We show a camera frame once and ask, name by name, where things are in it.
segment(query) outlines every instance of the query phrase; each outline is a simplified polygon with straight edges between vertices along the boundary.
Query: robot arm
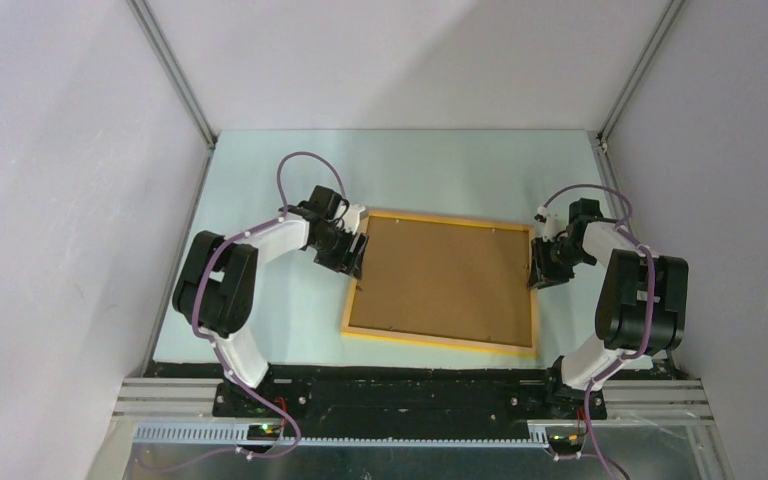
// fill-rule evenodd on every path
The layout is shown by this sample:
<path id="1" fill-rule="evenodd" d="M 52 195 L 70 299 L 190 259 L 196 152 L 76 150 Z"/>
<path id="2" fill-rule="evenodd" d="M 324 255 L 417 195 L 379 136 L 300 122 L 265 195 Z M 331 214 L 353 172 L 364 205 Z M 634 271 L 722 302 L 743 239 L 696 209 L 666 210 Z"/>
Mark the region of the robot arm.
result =
<path id="1" fill-rule="evenodd" d="M 595 333 L 550 369 L 551 395 L 575 400 L 588 386 L 598 391 L 605 380 L 632 361 L 641 348 L 646 324 L 649 269 L 644 253 L 624 226 L 606 219 L 596 200 L 570 205 L 569 224 L 558 228 L 545 207 L 536 219 L 545 224 L 532 241 L 530 288 L 568 282 L 579 263 L 600 263 L 607 271 L 596 307 Z M 651 252 L 655 265 L 654 309 L 643 353 L 654 355 L 681 343 L 687 297 L 687 262 Z"/>
<path id="2" fill-rule="evenodd" d="M 358 233 L 366 207 L 351 205 L 338 193 L 317 186 L 310 199 L 289 206 L 279 217 L 245 232 L 219 257 L 199 315 L 199 329 L 211 337 L 229 366 L 246 385 L 256 387 L 269 365 L 246 323 L 252 310 L 257 271 L 263 265 L 294 250 L 312 247 L 314 262 L 338 273 L 360 278 L 368 237 Z M 196 291 L 208 259 L 225 240 L 203 231 L 193 239 L 172 295 L 172 307 L 192 321 Z"/>

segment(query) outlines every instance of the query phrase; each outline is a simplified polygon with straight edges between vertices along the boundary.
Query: gray wall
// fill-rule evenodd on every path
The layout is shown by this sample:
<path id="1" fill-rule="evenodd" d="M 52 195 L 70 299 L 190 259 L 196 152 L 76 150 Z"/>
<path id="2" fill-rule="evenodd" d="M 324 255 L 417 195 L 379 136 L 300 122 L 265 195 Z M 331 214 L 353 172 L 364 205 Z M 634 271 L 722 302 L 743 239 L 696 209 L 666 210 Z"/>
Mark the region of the gray wall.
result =
<path id="1" fill-rule="evenodd" d="M 768 2 L 689 2 L 610 149 L 644 241 L 691 266 L 677 357 L 768 478 Z"/>
<path id="2" fill-rule="evenodd" d="M 126 2 L 0 2 L 0 478 L 83 478 L 204 146 Z"/>
<path id="3" fill-rule="evenodd" d="M 666 0 L 152 2 L 216 128 L 597 129 Z"/>

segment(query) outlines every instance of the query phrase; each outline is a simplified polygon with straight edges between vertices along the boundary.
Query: wooden frame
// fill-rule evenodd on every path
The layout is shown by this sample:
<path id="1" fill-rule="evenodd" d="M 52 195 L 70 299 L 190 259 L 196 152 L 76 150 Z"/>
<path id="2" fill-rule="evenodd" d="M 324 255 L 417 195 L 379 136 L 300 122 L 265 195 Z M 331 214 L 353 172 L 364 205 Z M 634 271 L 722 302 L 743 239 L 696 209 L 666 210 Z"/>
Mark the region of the wooden frame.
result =
<path id="1" fill-rule="evenodd" d="M 534 236 L 535 236 L 535 228 L 531 225 L 494 222 L 494 221 L 487 221 L 487 220 L 476 220 L 476 219 L 462 218 L 462 217 L 448 217 L 448 216 L 441 216 L 441 215 L 426 215 L 426 214 L 417 214 L 417 213 L 408 213 L 408 212 L 397 212 L 397 211 L 391 211 L 391 210 L 371 210 L 369 213 L 369 217 L 367 217 L 361 222 L 360 231 L 362 232 L 367 231 L 367 228 L 369 225 L 369 219 L 372 217 L 393 218 L 398 220 L 413 220 L 413 221 L 420 221 L 420 222 L 443 223 L 447 225 L 459 225 L 459 226 L 481 227 L 481 228 L 492 228 L 492 229 L 500 229 L 500 230 L 513 230 L 513 231 L 525 232 L 529 245 L 531 244 L 531 241 L 534 239 Z M 530 269 L 531 268 L 531 248 L 530 247 L 526 248 L 526 252 L 528 255 L 528 258 L 526 258 L 526 262 L 527 262 L 528 268 Z M 354 305 L 355 292 L 357 291 L 357 284 L 358 284 L 357 279 L 352 279 L 351 282 L 349 282 L 349 289 L 346 294 L 346 304 L 343 309 L 343 318 L 340 326 L 340 332 L 343 335 L 364 337 L 364 338 L 374 338 L 377 340 L 390 340 L 390 341 L 412 343 L 412 344 L 419 344 L 419 345 L 429 345 L 429 346 L 435 346 L 435 347 L 452 347 L 452 348 L 460 348 L 460 349 L 482 351 L 482 352 L 489 352 L 489 353 L 519 355 L 519 356 L 527 356 L 527 357 L 533 357 L 537 355 L 537 344 L 538 344 L 538 338 L 539 338 L 538 335 L 540 330 L 539 329 L 540 318 L 539 318 L 539 308 L 537 304 L 536 289 L 531 290 L 529 292 L 532 346 L 525 347 L 525 346 L 505 345 L 505 344 L 499 344 L 499 343 L 493 343 L 493 342 L 482 342 L 482 341 L 475 341 L 475 340 L 447 338 L 447 337 L 433 336 L 433 335 L 387 331 L 387 330 L 382 330 L 377 328 L 366 328 L 366 327 L 357 327 L 357 326 L 349 325 L 349 322 L 351 320 L 352 307 Z"/>

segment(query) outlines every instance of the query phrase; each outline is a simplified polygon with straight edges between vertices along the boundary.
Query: light blue table surface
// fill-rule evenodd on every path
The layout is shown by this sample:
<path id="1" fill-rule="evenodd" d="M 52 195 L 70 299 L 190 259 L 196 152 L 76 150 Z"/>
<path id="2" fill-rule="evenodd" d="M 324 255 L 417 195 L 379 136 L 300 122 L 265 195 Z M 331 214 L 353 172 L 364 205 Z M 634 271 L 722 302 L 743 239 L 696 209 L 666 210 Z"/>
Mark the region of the light blue table surface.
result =
<path id="1" fill-rule="evenodd" d="M 340 172 L 353 203 L 534 223 L 537 207 L 570 184 L 601 183 L 590 142 L 575 130 L 317 130 L 224 131 L 213 155 L 193 220 L 195 233 L 233 234 L 275 216 L 278 162 L 307 150 Z M 317 184 L 336 189 L 316 160 L 298 157 L 284 168 L 288 200 L 306 199 Z M 601 191 L 560 196 L 552 211 L 565 217 L 570 202 Z M 313 252 L 292 252 L 258 272 L 249 322 L 261 353 L 273 363 L 423 368 L 544 368 L 593 333 L 602 267 L 579 266 L 567 285 L 541 290 L 536 358 L 410 345 L 340 335 L 349 279 L 313 263 Z M 172 308 L 154 359 L 216 362 Z M 633 366 L 648 368 L 649 360 Z"/>

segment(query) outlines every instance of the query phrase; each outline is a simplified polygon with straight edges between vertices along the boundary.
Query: white wall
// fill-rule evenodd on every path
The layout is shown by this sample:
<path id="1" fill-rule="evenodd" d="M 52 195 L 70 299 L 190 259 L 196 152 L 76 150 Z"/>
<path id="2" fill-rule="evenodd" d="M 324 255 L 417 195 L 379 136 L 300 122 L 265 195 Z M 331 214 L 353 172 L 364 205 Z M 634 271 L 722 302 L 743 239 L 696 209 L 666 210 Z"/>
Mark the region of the white wall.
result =
<path id="1" fill-rule="evenodd" d="M 0 2 L 0 478 L 83 478 L 205 151 L 125 2 Z"/>
<path id="2" fill-rule="evenodd" d="M 215 128 L 597 130 L 666 0 L 151 4 Z"/>
<path id="3" fill-rule="evenodd" d="M 689 2 L 610 153 L 644 241 L 690 263 L 677 357 L 768 478 L 768 1 Z"/>

